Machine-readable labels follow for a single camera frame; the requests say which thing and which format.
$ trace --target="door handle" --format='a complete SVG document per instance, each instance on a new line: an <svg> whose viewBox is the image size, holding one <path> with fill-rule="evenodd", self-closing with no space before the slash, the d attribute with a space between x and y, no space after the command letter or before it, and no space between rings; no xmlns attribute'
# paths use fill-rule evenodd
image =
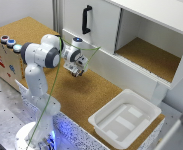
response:
<svg viewBox="0 0 183 150"><path fill-rule="evenodd" d="M87 28L87 12L92 10L92 6L87 5L87 8L85 8L83 10L83 24L82 24L82 31L83 34L87 34L89 32L91 32L91 30L89 28Z"/></svg>

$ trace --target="green cord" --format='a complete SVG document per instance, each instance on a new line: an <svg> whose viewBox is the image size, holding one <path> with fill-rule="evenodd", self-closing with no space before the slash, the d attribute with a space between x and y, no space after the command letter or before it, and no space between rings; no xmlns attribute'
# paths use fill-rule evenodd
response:
<svg viewBox="0 0 183 150"><path fill-rule="evenodd" d="M27 146L26 150L28 150L28 147L29 147L29 145L30 145L30 143L31 143L31 141L32 141L32 139L33 139L34 134L35 134L35 131L36 131L36 129L37 129L37 127L38 127L38 125L39 125L41 119L42 119L42 116L44 115L44 112L45 112L46 109L47 109L47 106L48 106L48 104L49 104L49 101L50 101L50 98L51 98L51 95L52 95L52 92L53 92L53 90L54 90L54 86L55 86L55 83L56 83L56 80L57 80L57 77L58 77L59 69L60 69L60 63L58 64L58 69L57 69L57 72L56 72L56 77L55 77L55 80L54 80L54 83L53 83L53 86L52 86L52 89L51 89L50 96L49 96L49 98L48 98L47 104L46 104L44 110L42 111L42 114L41 114L41 116L40 116L40 118L39 118L39 120L38 120L38 123L37 123L37 125L36 125L34 131L33 131L33 134L32 134L32 136L31 136L31 139L30 139L30 141L29 141L29 143L28 143L28 146Z"/></svg>
<svg viewBox="0 0 183 150"><path fill-rule="evenodd" d="M92 57L93 57L93 56L96 54L96 52L101 48L101 47L98 47L98 48L95 48L95 49L81 49L81 48L79 48L79 47L76 47L76 46L70 44L69 42L67 42L67 41L64 40L64 39L62 39L62 40L63 40L65 43L69 44L70 46L73 46L73 47L75 47L75 48L77 48L77 49L80 49L80 50L95 50L95 52L92 54L92 56L89 58L88 62L86 63L86 65L85 65L85 67L84 67L84 70L86 69L86 67L87 67L88 63L90 62L90 60L92 59ZM29 145L30 145L30 143L31 143L31 141L32 141L32 139L33 139L34 134L35 134L35 131L37 130L37 127L38 127L38 125L39 125L39 123L40 123L40 121L41 121L41 119L42 119L42 116L44 115L44 112L45 112L46 109L47 109L47 106L48 106L48 104L49 104L49 101L50 101L50 98L51 98L51 95L52 95L52 93L53 93L54 86L55 86L55 83L56 83L56 80L57 80L57 77L58 77L59 69L60 69L60 63L58 64L58 69L57 69L57 72L56 72L55 80L54 80L54 83L53 83L53 86L52 86L52 89L51 89L51 92L50 92L50 95L49 95L47 104L46 104L44 110L42 111L42 114L41 114L41 116L40 116L40 118L39 118L39 120L38 120L38 123L37 123L37 125L36 125L34 131L33 131L33 134L32 134L32 136L31 136L31 139L30 139L30 141L29 141L29 143L28 143L28 146L27 146L26 150L28 150L28 147L29 147Z"/></svg>

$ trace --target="empty white tray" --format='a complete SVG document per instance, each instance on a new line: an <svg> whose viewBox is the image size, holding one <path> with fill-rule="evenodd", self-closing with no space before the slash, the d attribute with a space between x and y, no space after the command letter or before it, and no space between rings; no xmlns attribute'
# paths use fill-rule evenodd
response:
<svg viewBox="0 0 183 150"><path fill-rule="evenodd" d="M110 145L126 149L160 113L160 108L126 89L88 120L96 133Z"/></svg>

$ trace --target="white cabinet door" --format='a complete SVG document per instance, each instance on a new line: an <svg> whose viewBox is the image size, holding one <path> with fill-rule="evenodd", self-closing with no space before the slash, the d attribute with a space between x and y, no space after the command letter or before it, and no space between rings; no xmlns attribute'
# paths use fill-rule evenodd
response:
<svg viewBox="0 0 183 150"><path fill-rule="evenodd" d="M87 15L90 33L82 33L83 10L92 7ZM101 46L114 53L121 9L104 0L64 0L63 29L82 38L88 43Z"/></svg>

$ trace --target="brown cork surface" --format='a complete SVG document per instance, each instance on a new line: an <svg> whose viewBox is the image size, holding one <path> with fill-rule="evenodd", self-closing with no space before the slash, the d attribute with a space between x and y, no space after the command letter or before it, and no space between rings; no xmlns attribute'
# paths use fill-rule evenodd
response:
<svg viewBox="0 0 183 150"><path fill-rule="evenodd" d="M57 33L28 17L1 27L0 37L5 34L10 35L19 44L24 44L26 42L40 43L43 35ZM93 126L88 123L88 118L122 92L122 89L91 70L84 73L82 77L75 78L63 68L63 64L64 60L61 60L61 67L52 96L61 103L61 111L63 113L102 141L110 149L114 150L113 147L95 133ZM48 93L54 83L56 71L57 68L44 69L49 86ZM25 79L22 79L20 82L27 87ZM137 149L163 119L164 116L160 115L128 150Z"/></svg>
<svg viewBox="0 0 183 150"><path fill-rule="evenodd" d="M169 82L172 82L181 60L140 38L134 39L116 53Z"/></svg>

